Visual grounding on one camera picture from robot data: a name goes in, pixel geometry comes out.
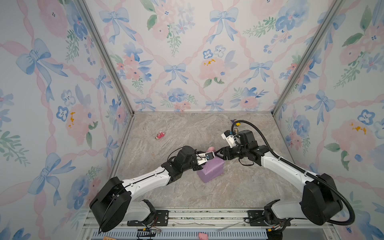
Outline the pink purple wrapping paper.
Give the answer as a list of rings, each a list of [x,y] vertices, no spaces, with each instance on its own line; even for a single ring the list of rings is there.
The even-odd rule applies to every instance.
[[[212,160],[207,161],[201,170],[197,171],[197,175],[206,184],[224,173],[224,165],[224,160],[214,157]]]

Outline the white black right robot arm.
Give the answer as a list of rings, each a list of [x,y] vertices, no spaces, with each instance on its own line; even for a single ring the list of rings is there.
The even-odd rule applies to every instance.
[[[307,219],[321,226],[343,210],[341,197],[331,190],[337,188],[330,176],[308,172],[272,153],[267,146],[224,147],[216,151],[215,155],[225,161],[247,158],[278,174],[300,191],[301,200],[274,200],[264,207],[264,219],[270,226],[283,219]]]

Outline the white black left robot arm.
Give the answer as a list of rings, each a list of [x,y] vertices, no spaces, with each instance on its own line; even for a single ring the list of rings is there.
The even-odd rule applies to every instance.
[[[177,181],[188,170],[201,170],[206,162],[199,155],[178,155],[139,177],[109,179],[90,203],[99,232],[108,232],[123,221],[137,221],[147,226],[152,224],[156,214],[153,205],[147,200],[135,200],[151,190]]]

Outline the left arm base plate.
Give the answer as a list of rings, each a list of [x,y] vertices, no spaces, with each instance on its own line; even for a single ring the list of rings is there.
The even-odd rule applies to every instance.
[[[129,227],[167,227],[169,222],[168,210],[156,210],[155,213],[150,215],[144,221],[128,221]]]

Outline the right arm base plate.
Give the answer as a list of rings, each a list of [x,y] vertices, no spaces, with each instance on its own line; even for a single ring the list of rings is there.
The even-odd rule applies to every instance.
[[[252,227],[277,227],[283,226],[288,219],[278,219],[271,211],[249,210],[245,222]]]

